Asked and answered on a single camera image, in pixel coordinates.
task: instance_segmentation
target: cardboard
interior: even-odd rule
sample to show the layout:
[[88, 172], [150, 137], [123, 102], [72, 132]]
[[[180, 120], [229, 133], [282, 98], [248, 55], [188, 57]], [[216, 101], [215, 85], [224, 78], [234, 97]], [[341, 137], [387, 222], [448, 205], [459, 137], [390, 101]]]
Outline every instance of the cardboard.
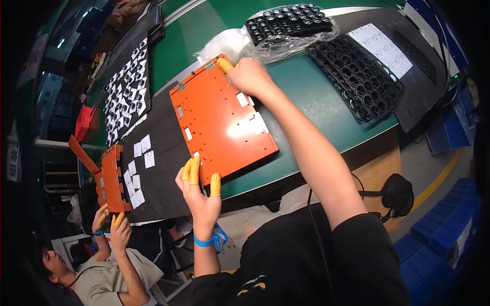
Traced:
[[[363, 183], [364, 190], [379, 191], [393, 173], [402, 174], [400, 148], [398, 147], [398, 138], [395, 129], [391, 129], [365, 142], [360, 148], [362, 152], [346, 152], [347, 154], [345, 154], [344, 159], [346, 159], [346, 162], [347, 159], [354, 159], [354, 156], [357, 160], [361, 159], [366, 161], [372, 159], [352, 171]], [[361, 184], [354, 177], [352, 179], [357, 189], [362, 190]], [[364, 205], [368, 212], [380, 212], [382, 216], [385, 216], [390, 210], [383, 206], [381, 197], [364, 197]], [[384, 225], [388, 232], [393, 232], [400, 227], [400, 217], [390, 218]]]

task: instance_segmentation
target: plastic bag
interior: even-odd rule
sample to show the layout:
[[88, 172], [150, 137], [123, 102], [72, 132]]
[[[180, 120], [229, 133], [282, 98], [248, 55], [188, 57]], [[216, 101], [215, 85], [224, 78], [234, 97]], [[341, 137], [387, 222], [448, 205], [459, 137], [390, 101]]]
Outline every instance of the plastic bag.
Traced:
[[[265, 11], [271, 11], [278, 7], [262, 10], [248, 19], [262, 16]], [[317, 41], [328, 42], [340, 33], [339, 26], [329, 16], [332, 22], [332, 32], [320, 32], [309, 37], [293, 37], [288, 35], [274, 35], [265, 38], [255, 46], [245, 25], [241, 29], [229, 29], [216, 35], [194, 57], [203, 65], [213, 57], [223, 53], [230, 59], [233, 65], [243, 57], [251, 57], [259, 60], [263, 65], [280, 61], [305, 50], [305, 48]]]
[[78, 203], [78, 195], [74, 195], [70, 200], [70, 204], [72, 205], [72, 212], [68, 215], [68, 222], [74, 224], [82, 223], [82, 213], [80, 212], [80, 204]]
[[[250, 16], [248, 19], [262, 16], [265, 11], [272, 11], [278, 7], [272, 7], [267, 10], [263, 10]], [[293, 37], [288, 35], [274, 35], [266, 37], [257, 46], [254, 46], [252, 42], [242, 49], [239, 55], [239, 59], [242, 57], [251, 57], [259, 60], [263, 65], [283, 60], [287, 57], [295, 55], [305, 50], [305, 48], [317, 41], [328, 42], [337, 37], [340, 34], [340, 29], [337, 23], [329, 16], [332, 22], [332, 32], [320, 32], [308, 37]], [[245, 25], [242, 30], [249, 35]]]
[[201, 51], [194, 53], [194, 57], [204, 65], [223, 53], [235, 65], [240, 51], [251, 42], [246, 29], [228, 29], [213, 37]]

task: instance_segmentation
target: dark pants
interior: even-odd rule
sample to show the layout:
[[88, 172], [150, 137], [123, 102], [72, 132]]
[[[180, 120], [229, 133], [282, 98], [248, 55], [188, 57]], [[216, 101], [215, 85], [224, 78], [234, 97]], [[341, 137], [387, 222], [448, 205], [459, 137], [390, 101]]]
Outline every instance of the dark pants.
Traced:
[[151, 260], [165, 275], [175, 270], [167, 239], [167, 230], [175, 225], [175, 219], [133, 226], [127, 248], [138, 250]]

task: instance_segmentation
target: black plastic holder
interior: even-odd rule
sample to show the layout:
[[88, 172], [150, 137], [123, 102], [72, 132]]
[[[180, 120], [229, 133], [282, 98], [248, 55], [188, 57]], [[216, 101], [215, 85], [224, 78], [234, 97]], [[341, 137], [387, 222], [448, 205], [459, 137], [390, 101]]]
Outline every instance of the black plastic holder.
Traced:
[[249, 19], [245, 26], [255, 45], [274, 35], [306, 37], [332, 32], [332, 21], [313, 3], [287, 5]]
[[332, 82], [361, 124], [378, 121], [398, 104], [405, 85], [374, 55], [342, 34], [306, 47], [312, 61]]

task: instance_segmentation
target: blue wrist strap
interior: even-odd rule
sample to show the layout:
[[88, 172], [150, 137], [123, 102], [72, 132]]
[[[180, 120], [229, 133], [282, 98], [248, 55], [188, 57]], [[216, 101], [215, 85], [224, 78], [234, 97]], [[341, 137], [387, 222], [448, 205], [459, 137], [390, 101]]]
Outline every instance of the blue wrist strap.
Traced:
[[224, 254], [223, 246], [226, 244], [228, 238], [226, 237], [226, 234], [221, 229], [221, 227], [218, 225], [218, 223], [216, 223], [216, 226], [218, 227], [218, 229], [220, 230], [221, 233], [213, 233], [213, 236], [208, 241], [199, 240], [196, 237], [196, 234], [194, 233], [194, 242], [197, 244], [197, 246], [199, 246], [201, 248], [206, 248], [208, 246], [212, 246], [215, 243], [216, 247], [218, 248], [220, 253]]

